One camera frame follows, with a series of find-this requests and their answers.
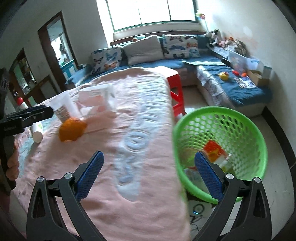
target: pink bedsheet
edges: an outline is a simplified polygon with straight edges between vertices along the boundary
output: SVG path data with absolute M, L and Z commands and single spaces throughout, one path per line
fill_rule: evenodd
M 60 142 L 57 132 L 61 122 L 53 121 L 36 151 L 26 159 L 24 175 L 17 180 L 14 193 L 27 211 L 36 178 L 61 178 L 100 150 L 104 153 L 103 168 L 81 204 L 102 235 L 108 241 L 189 240 L 187 206 L 173 157 L 173 112 L 166 79 L 144 68 L 130 68 L 70 90 L 71 98 L 77 98 L 77 90 L 100 83 L 114 84 L 117 112 L 89 120 L 86 133 L 70 143 Z M 115 186 L 114 160 L 123 138 L 141 115 L 141 95 L 148 93 L 151 86 L 157 86 L 158 96 L 165 100 L 163 115 L 141 153 L 139 193 L 135 201 L 129 201 Z M 61 200 L 58 203 L 69 231 L 76 233 Z

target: orange object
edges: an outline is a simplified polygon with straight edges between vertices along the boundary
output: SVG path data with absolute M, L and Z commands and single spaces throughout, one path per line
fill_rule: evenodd
M 213 140 L 209 140 L 203 149 L 207 153 L 211 163 L 215 162 L 221 155 L 227 156 L 222 147 Z
M 165 66 L 158 66 L 155 68 L 152 68 L 153 71 L 161 73 L 164 77 L 167 78 L 168 83 L 170 85 L 170 89 L 177 88 L 178 94 L 174 92 L 170 92 L 170 95 L 173 100 L 177 102 L 173 106 L 174 115 L 177 116 L 179 114 L 185 115 L 185 108 L 184 108 L 184 99 L 183 99 L 183 91 L 182 91 L 182 85 L 181 85 L 181 78 L 178 72 L 174 69 L 170 69 Z
M 64 141 L 76 141 L 84 133 L 87 124 L 79 118 L 70 117 L 59 127 L 59 139 Z

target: green plastic basket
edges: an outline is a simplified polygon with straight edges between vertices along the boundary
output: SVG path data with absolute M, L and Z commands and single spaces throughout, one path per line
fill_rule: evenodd
M 204 107 L 187 114 L 173 130 L 174 154 L 179 178 L 194 196 L 213 204 L 217 199 L 195 186 L 184 173 L 194 166 L 194 154 L 209 140 L 216 141 L 232 156 L 238 179 L 263 179 L 267 167 L 267 147 L 257 126 L 243 114 L 224 107 Z

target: yellow toy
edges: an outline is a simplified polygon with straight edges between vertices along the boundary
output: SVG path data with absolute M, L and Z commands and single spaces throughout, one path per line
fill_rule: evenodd
M 219 74 L 220 79 L 222 79 L 223 81 L 227 81 L 229 78 L 229 74 L 227 72 L 221 72 Z

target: hand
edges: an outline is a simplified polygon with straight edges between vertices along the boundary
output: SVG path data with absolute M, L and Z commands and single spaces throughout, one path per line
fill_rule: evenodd
M 7 161 L 7 166 L 8 166 L 8 170 L 6 171 L 6 176 L 9 178 L 9 180 L 14 181 L 15 179 L 17 179 L 20 171 L 19 171 L 19 161 L 18 161 L 18 143 L 15 142 L 14 145 L 14 152 L 12 154 L 12 156 L 8 159 Z

